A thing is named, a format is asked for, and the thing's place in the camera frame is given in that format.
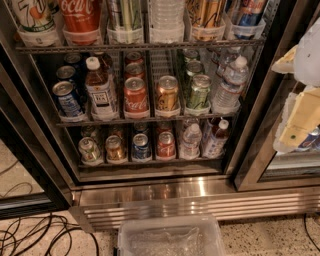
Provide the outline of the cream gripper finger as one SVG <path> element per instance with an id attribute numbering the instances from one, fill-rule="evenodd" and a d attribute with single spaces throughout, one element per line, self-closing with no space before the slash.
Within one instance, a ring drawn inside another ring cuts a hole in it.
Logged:
<path id="1" fill-rule="evenodd" d="M 285 101 L 273 149 L 289 153 L 297 149 L 320 124 L 320 88 L 307 86 L 299 94 L 290 93 Z"/>
<path id="2" fill-rule="evenodd" d="M 294 73 L 294 58 L 297 50 L 297 45 L 292 47 L 284 56 L 278 59 L 271 67 L 271 70 L 280 73 L 280 74 L 288 74 Z"/>

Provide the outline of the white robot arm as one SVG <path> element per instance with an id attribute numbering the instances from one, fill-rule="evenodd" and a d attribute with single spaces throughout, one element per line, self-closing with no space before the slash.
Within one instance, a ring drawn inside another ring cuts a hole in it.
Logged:
<path id="1" fill-rule="evenodd" d="M 271 70 L 293 74 L 297 82 L 306 86 L 302 92 L 288 95 L 276 131 L 273 148 L 289 153 L 320 124 L 320 18 Z"/>

